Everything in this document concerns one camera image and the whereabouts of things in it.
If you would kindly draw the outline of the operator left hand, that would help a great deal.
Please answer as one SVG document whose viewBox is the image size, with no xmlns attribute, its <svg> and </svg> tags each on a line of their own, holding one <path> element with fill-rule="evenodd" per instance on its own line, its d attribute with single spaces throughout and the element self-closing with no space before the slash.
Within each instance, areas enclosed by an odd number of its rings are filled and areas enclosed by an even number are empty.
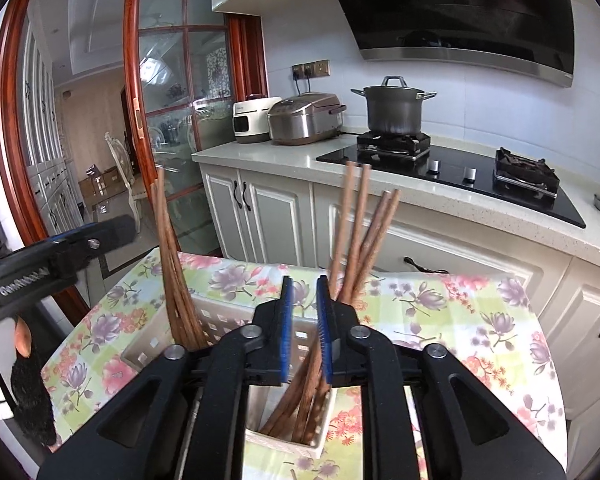
<svg viewBox="0 0 600 480">
<path fill-rule="evenodd" d="M 57 442 L 52 400 L 42 378 L 38 349 L 26 321 L 14 318 L 15 363 L 12 364 L 10 388 L 14 406 L 12 414 L 22 432 L 33 442 L 52 448 Z"/>
</svg>

